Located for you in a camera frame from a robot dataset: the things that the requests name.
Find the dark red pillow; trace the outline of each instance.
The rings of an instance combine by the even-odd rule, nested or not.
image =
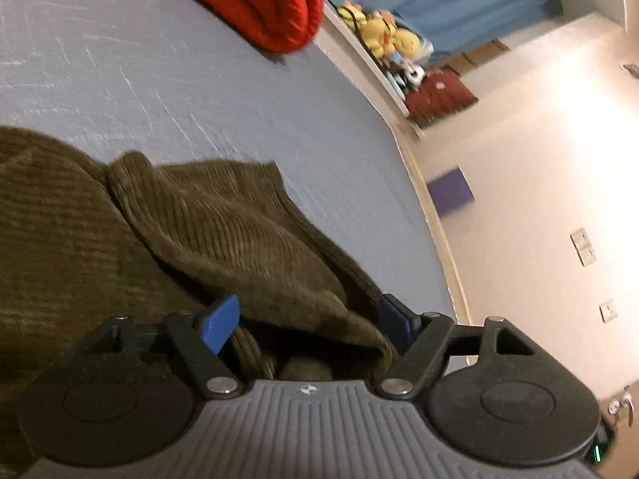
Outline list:
[[[451,70],[430,68],[426,76],[419,89],[406,96],[408,118],[420,127],[465,110],[479,100]]]

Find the gray bed sheet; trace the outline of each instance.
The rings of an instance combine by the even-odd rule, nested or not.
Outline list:
[[[274,160],[384,291],[453,315],[390,129],[314,45],[261,53],[193,0],[0,0],[0,121],[102,161]]]

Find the light switch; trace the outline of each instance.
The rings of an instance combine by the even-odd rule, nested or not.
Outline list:
[[[599,311],[601,312],[601,319],[604,323],[609,323],[612,319],[619,316],[615,302],[612,300],[599,305]]]
[[[588,239],[588,234],[586,234],[586,230],[584,228],[580,228],[576,232],[573,232],[570,235],[570,239],[573,240],[574,247],[577,250],[586,248],[590,244],[590,240]]]
[[[581,260],[582,266],[588,266],[597,260],[595,251],[592,249],[592,245],[588,245],[586,248],[582,248],[577,252],[579,253],[579,259]]]

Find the plush toy pile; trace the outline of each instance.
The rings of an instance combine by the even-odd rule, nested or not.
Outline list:
[[[402,97],[420,87],[425,73],[413,61],[423,53],[416,33],[398,26],[395,16],[387,10],[365,14],[362,6],[344,1],[337,13],[389,74],[389,80]]]

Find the black device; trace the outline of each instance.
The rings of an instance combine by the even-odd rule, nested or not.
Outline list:
[[[596,477],[597,401],[505,319],[458,326],[385,296],[380,323],[403,356],[379,383],[243,384],[202,330],[213,310],[109,319],[34,382],[18,420],[37,459],[22,477]]]

